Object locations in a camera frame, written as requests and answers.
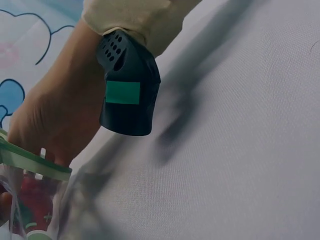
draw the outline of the green sticker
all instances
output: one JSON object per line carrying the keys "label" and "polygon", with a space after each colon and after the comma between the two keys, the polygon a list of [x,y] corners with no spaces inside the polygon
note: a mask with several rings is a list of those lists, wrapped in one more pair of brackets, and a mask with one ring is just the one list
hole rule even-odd
{"label": "green sticker", "polygon": [[107,81],[105,102],[138,105],[140,102],[140,82]]}

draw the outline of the blue cartoon print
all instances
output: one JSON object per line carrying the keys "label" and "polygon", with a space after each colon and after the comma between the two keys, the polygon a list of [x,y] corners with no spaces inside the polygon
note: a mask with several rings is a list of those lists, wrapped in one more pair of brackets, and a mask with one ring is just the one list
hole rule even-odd
{"label": "blue cartoon print", "polygon": [[74,27],[51,30],[38,14],[3,9],[0,22],[0,128],[8,130],[10,117],[49,70]]}
{"label": "blue cartoon print", "polygon": [[25,99],[24,88],[13,79],[0,83],[0,128],[6,116],[11,116]]}

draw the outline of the green zip seal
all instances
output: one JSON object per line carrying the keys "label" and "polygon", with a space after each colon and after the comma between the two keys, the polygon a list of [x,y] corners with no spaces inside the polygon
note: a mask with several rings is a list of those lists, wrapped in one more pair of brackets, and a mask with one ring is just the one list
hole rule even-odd
{"label": "green zip seal", "polygon": [[40,156],[7,142],[6,139],[7,132],[0,128],[0,164],[4,163],[8,166],[41,174],[59,181],[69,180],[72,172],[71,168],[47,161]]}

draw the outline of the sleeve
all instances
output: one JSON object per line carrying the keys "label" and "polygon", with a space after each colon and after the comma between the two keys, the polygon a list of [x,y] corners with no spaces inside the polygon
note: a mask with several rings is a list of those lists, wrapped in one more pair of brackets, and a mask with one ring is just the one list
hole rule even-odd
{"label": "sleeve", "polygon": [[201,0],[84,0],[82,20],[99,35],[121,29],[155,56],[182,29],[185,16]]}

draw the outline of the white sheet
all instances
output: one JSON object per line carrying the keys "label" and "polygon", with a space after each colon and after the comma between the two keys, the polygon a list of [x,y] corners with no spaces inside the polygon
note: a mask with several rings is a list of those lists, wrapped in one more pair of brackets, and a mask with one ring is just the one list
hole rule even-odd
{"label": "white sheet", "polygon": [[319,238],[320,1],[217,4],[157,59],[152,134],[80,171],[62,239]]}

